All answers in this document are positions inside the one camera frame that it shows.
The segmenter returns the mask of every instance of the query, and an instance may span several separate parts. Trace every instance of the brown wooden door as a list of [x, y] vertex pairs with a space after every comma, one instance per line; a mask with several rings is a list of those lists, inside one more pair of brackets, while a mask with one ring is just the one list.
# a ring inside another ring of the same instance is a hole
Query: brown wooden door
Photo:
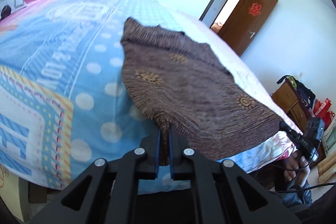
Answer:
[[218, 35], [241, 56], [277, 2], [278, 0], [240, 0]]

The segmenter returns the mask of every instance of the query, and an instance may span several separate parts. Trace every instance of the wooden drawer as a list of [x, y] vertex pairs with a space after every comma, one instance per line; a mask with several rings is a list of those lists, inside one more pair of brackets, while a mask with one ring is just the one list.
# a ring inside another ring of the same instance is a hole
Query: wooden drawer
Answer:
[[295, 122], [296, 122], [297, 126], [304, 133], [305, 130], [306, 130], [308, 120], [307, 120], [306, 115], [305, 115], [304, 111], [302, 110], [300, 104], [297, 103], [296, 105], [294, 105], [292, 107], [291, 112], [293, 113], [293, 115], [295, 117], [295, 120], [296, 120]]
[[280, 108], [288, 112], [290, 107], [297, 100], [297, 97], [288, 83], [284, 82], [281, 87], [274, 92], [272, 99]]

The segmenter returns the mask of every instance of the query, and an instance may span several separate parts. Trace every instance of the pillow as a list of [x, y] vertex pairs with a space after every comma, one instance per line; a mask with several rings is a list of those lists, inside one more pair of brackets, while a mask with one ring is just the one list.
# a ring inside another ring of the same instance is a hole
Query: pillow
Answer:
[[26, 7], [24, 0], [0, 0], [0, 20], [3, 20], [5, 17], [8, 17], [10, 14], [24, 7]]

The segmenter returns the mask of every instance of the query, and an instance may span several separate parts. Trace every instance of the wooden cabinet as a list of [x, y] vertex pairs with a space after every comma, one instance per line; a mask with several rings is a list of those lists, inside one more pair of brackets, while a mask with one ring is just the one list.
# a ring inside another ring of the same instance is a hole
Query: wooden cabinet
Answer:
[[298, 94], [287, 79], [280, 88], [274, 92], [272, 99], [304, 133], [310, 114], [302, 105]]

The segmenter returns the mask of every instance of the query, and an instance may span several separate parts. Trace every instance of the red paper decoration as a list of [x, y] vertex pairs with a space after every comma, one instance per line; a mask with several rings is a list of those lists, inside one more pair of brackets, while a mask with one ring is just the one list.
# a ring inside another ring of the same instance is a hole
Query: red paper decoration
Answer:
[[254, 17], [261, 15], [261, 10], [262, 6], [261, 4], [258, 3], [253, 3], [252, 6], [249, 8], [249, 14], [253, 15]]

